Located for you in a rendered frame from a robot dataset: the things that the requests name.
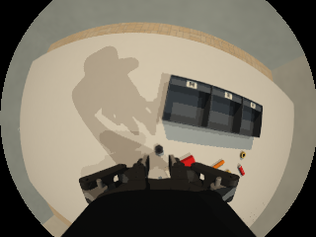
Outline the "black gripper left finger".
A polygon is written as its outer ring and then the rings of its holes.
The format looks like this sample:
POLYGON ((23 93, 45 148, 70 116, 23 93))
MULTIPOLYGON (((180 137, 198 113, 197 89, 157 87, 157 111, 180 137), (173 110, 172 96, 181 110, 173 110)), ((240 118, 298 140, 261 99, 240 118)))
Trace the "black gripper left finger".
POLYGON ((80 178, 79 184, 86 202, 91 203, 99 194, 118 188, 124 184, 127 184, 126 188, 128 191, 146 190, 145 178, 148 178, 149 169, 149 155, 144 155, 143 159, 138 159, 137 163, 133 164, 132 167, 126 168, 125 164, 117 164, 108 169, 80 178), (118 175, 118 180, 115 182, 114 177, 116 175, 118 175))

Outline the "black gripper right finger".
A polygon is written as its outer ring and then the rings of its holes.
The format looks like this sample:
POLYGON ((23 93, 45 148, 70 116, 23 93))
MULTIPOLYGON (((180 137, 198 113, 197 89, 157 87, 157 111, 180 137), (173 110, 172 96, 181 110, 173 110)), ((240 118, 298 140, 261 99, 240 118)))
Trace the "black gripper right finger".
POLYGON ((223 200, 233 200, 240 177, 199 162, 186 166, 179 158, 169 155, 170 190, 190 190, 190 182, 221 194, 223 200), (188 173, 187 173, 188 172, 188 173), (204 180, 200 178, 204 175, 204 180))

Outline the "black divided tray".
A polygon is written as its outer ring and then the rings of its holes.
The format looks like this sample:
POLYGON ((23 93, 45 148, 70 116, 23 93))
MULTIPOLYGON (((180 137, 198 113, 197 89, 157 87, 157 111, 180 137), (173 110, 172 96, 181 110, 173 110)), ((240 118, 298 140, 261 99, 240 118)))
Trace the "black divided tray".
POLYGON ((263 106, 228 90, 171 74, 165 102, 162 120, 260 138, 263 106))

